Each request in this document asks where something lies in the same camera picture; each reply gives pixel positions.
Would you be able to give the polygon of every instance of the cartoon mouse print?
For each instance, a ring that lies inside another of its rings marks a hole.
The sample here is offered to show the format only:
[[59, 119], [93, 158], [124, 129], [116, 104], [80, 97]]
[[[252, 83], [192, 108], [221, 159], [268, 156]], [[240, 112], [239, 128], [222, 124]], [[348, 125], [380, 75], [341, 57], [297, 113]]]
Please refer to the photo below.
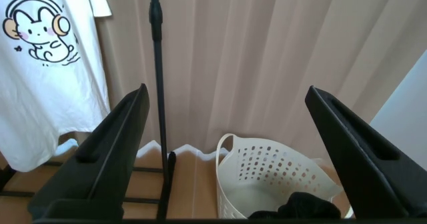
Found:
[[80, 56], [72, 44], [67, 44], [70, 40], [78, 44], [78, 40], [75, 35], [67, 38], [70, 23], [61, 12], [52, 0], [13, 0], [6, 8], [3, 30], [8, 37], [30, 44], [28, 54], [42, 61], [43, 66], [65, 66], [76, 62]]

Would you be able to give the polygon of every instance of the black cloth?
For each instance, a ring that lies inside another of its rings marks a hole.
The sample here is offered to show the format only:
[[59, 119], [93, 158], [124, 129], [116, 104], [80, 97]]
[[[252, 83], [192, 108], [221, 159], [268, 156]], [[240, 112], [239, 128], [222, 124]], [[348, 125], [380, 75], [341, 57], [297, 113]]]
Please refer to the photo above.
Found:
[[256, 211], [249, 219], [339, 219], [340, 210], [329, 201], [309, 193], [295, 192], [278, 211]]

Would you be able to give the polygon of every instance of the white wall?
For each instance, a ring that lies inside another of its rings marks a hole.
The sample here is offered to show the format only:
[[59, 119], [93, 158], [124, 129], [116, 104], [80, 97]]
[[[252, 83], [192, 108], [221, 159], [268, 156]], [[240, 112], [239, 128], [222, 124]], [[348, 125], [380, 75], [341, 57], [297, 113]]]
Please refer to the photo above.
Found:
[[427, 170], [427, 51], [377, 113], [371, 126]]

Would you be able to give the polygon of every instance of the white t-shirt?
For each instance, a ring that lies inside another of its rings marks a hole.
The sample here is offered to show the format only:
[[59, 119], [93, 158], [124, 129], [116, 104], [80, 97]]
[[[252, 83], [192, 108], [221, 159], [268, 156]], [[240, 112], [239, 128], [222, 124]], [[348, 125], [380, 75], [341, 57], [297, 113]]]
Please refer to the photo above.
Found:
[[106, 0], [0, 0], [0, 152], [30, 171], [109, 113], [94, 16]]

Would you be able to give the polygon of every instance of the orange headphone ear cup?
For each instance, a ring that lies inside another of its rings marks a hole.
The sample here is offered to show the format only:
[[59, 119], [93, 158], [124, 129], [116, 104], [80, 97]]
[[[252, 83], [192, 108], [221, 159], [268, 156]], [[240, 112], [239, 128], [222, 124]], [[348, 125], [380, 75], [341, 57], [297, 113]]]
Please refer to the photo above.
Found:
[[57, 35], [65, 36], [70, 29], [69, 21], [67, 18], [58, 14], [53, 18], [52, 29]]
[[11, 18], [6, 18], [3, 21], [3, 31], [12, 39], [19, 40], [21, 37], [18, 34], [16, 22]]

